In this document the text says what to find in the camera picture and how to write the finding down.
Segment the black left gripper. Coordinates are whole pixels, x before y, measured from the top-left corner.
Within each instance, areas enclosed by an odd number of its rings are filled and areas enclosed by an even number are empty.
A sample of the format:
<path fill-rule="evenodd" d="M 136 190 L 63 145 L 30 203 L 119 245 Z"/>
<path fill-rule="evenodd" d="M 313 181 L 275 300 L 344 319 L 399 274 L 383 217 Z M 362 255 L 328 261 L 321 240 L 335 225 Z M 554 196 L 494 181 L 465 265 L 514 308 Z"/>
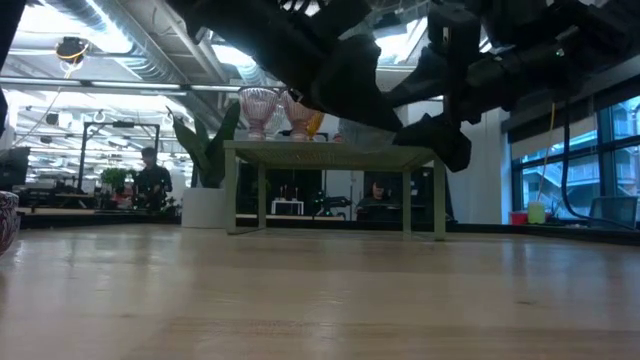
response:
<path fill-rule="evenodd" d="M 267 48 L 259 65 L 318 110 L 398 132 L 403 124 L 376 83 L 381 49 L 345 33 L 370 12 L 365 0 L 259 0 Z"/>

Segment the amber ribbed glass candle holder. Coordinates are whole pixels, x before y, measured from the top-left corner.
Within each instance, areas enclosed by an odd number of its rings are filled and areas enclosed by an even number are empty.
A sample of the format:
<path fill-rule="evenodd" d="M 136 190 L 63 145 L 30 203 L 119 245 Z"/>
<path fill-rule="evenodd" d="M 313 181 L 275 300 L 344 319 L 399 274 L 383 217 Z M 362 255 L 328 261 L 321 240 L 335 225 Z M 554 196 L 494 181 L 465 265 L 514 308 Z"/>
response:
<path fill-rule="evenodd" d="M 322 126 L 325 114 L 319 111 L 316 111 L 310 118 L 307 127 L 306 134 L 309 141 L 311 141 L 315 135 L 318 133 L 320 127 Z"/>

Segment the pink ribbed glass candle holder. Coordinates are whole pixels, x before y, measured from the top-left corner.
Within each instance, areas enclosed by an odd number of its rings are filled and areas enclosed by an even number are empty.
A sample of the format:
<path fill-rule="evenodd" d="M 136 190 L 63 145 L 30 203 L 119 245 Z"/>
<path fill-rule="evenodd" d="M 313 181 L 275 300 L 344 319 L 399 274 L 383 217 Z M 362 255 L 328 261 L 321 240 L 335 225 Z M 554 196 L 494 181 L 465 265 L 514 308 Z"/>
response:
<path fill-rule="evenodd" d="M 307 126 L 316 111 L 295 101 L 286 91 L 281 93 L 280 102 L 291 125 L 291 139 L 293 141 L 306 142 L 309 139 Z"/>
<path fill-rule="evenodd" d="M 246 87 L 238 92 L 241 110 L 249 124 L 248 138 L 264 140 L 265 126 L 275 111 L 279 94 L 269 88 Z"/>

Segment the purple patterned candle tin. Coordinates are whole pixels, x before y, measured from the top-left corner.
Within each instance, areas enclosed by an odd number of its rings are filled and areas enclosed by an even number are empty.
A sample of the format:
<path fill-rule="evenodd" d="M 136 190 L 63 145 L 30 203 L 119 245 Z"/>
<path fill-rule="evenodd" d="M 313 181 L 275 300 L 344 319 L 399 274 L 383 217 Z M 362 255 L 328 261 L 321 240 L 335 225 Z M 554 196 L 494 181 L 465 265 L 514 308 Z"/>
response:
<path fill-rule="evenodd" d="M 0 256 L 9 249 L 20 228 L 18 204 L 16 194 L 0 191 Z"/>

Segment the green perforated metal shelf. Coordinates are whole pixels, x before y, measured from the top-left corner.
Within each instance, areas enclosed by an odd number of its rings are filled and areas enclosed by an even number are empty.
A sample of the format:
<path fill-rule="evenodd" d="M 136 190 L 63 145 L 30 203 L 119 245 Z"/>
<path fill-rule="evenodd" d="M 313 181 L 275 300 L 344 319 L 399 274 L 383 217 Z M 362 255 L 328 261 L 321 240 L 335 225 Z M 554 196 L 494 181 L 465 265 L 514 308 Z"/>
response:
<path fill-rule="evenodd" d="M 224 142 L 225 164 L 225 228 L 229 235 L 239 235 L 236 218 L 236 161 L 251 163 L 258 170 L 258 226 L 266 227 L 266 171 L 294 170 L 357 170 L 396 172 L 402 175 L 402 232 L 412 233 L 411 174 L 422 166 L 433 165 L 433 237 L 446 239 L 446 167 L 436 153 L 423 147 L 389 145 L 380 149 L 365 149 L 352 144 L 334 142 Z"/>

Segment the person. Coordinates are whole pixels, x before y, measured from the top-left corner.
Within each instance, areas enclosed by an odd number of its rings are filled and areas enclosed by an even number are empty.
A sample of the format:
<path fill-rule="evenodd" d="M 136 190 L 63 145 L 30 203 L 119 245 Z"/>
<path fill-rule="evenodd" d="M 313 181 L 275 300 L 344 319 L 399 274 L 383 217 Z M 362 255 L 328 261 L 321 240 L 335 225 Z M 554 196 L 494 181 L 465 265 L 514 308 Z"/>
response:
<path fill-rule="evenodd" d="M 391 222 L 399 219 L 400 202 L 392 197 L 386 182 L 376 180 L 356 206 L 361 222 Z"/>
<path fill-rule="evenodd" d="M 143 148 L 141 156 L 144 167 L 134 178 L 135 203 L 148 212 L 158 212 L 166 195 L 173 191 L 171 175 L 165 167 L 157 164 L 155 148 Z"/>

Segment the large glass window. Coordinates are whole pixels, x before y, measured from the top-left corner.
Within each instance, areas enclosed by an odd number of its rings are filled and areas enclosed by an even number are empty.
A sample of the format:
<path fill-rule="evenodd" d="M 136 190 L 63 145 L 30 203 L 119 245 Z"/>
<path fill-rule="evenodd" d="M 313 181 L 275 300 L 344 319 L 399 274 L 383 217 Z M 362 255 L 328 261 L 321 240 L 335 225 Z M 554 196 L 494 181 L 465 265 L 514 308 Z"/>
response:
<path fill-rule="evenodd" d="M 596 197 L 636 196 L 640 228 L 640 94 L 567 117 L 554 106 L 507 135 L 515 212 L 538 201 L 554 220 L 578 220 Z"/>

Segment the grey mesh office chair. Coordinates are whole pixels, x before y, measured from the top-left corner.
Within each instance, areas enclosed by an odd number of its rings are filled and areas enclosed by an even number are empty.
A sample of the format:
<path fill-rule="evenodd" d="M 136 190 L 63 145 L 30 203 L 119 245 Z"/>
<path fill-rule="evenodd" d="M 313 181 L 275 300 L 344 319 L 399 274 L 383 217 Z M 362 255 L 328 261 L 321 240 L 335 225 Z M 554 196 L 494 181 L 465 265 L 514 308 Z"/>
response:
<path fill-rule="evenodd" d="M 636 229 L 638 198 L 636 196 L 596 197 L 591 202 L 591 227 Z"/>

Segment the long suspended light strip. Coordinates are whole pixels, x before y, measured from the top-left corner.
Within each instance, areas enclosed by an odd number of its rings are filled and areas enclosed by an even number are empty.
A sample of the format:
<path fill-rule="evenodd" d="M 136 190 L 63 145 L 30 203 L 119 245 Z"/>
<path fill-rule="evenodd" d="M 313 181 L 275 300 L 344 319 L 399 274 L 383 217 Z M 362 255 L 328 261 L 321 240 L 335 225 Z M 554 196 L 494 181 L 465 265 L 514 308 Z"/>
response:
<path fill-rule="evenodd" d="M 0 84 L 24 86 L 53 86 L 63 88 L 104 88 L 121 90 L 149 90 L 149 91 L 197 91 L 197 92 L 237 92 L 240 86 L 234 85 L 199 85 L 152 82 L 124 82 L 106 80 L 59 79 L 0 76 Z"/>

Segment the small bushy green plant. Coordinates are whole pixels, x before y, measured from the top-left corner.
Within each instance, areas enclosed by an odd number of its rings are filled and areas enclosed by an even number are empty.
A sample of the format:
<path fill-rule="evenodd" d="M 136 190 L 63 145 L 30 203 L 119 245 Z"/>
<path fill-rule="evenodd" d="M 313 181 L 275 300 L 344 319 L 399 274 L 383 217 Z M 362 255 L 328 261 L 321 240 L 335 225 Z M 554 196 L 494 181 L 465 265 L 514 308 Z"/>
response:
<path fill-rule="evenodd" d="M 101 173 L 102 187 L 113 194 L 122 194 L 129 175 L 130 171 L 124 168 L 107 168 Z"/>

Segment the black monitor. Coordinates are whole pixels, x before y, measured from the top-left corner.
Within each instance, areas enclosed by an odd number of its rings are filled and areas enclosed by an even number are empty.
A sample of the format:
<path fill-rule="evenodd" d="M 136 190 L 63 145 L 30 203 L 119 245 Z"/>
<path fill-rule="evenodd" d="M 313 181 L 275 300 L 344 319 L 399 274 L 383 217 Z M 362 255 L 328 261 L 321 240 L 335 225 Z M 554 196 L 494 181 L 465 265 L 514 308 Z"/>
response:
<path fill-rule="evenodd" d="M 11 191 L 26 183 L 29 155 L 29 147 L 0 150 L 0 191 Z"/>

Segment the white rectangular frame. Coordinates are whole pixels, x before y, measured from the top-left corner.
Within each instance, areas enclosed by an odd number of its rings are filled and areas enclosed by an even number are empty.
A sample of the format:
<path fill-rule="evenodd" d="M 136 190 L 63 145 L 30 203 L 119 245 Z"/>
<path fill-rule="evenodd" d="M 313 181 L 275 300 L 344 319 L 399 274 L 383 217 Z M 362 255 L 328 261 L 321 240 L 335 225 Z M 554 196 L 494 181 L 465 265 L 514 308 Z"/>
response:
<path fill-rule="evenodd" d="M 298 216 L 302 216 L 304 214 L 304 203 L 302 201 L 275 199 L 271 202 L 271 213 L 273 215 L 277 214 L 277 209 L 280 205 L 289 206 L 294 210 L 294 213 Z"/>

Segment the silver ribbed air duct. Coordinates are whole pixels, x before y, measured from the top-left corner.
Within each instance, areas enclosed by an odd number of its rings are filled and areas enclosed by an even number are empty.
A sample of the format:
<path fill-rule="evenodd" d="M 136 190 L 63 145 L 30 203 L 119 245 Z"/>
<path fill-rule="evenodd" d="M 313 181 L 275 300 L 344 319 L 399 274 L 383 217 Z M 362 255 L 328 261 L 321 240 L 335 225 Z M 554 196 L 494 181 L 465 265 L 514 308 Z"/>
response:
<path fill-rule="evenodd" d="M 189 82 L 120 0 L 40 0 L 86 27 L 83 37 L 139 79 L 153 83 Z"/>

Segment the black metal rack frame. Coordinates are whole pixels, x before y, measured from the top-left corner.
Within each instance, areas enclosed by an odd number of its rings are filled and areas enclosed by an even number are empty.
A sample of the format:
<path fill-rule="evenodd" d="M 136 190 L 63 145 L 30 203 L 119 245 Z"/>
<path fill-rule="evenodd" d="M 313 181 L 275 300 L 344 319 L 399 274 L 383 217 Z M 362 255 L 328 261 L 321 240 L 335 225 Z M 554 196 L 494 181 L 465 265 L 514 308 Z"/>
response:
<path fill-rule="evenodd" d="M 82 185 L 84 181 L 84 168 L 85 168 L 85 158 L 86 158 L 86 151 L 87 151 L 87 142 L 90 138 L 92 138 L 92 136 L 89 135 L 89 129 L 92 126 L 97 126 L 99 130 L 102 130 L 105 126 L 111 126 L 113 128 L 135 128 L 135 127 L 153 128 L 155 130 L 155 134 L 152 135 L 151 138 L 154 140 L 154 149 L 155 150 L 159 149 L 159 142 L 160 142 L 160 125 L 159 124 L 136 123 L 136 122 L 128 122 L 124 120 L 102 122 L 102 123 L 95 122 L 95 121 L 84 122 L 82 141 L 81 141 L 79 172 L 78 172 L 77 183 L 76 183 L 77 190 L 82 189 Z"/>

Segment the black aluminium table frame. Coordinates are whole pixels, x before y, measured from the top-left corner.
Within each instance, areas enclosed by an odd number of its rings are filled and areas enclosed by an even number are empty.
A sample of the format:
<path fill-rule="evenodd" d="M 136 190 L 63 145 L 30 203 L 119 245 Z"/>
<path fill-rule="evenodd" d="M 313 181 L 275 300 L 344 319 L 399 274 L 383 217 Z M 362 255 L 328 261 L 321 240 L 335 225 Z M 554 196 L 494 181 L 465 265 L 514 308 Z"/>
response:
<path fill-rule="evenodd" d="M 158 224 L 179 225 L 178 217 L 133 214 L 27 214 L 22 217 L 23 229 L 71 228 L 106 225 Z M 400 231 L 398 222 L 348 222 L 333 220 L 269 219 L 269 228 L 326 229 L 349 231 Z M 559 238 L 590 243 L 605 243 L 640 248 L 640 231 L 575 228 L 537 225 L 446 224 L 446 234 L 500 234 Z"/>

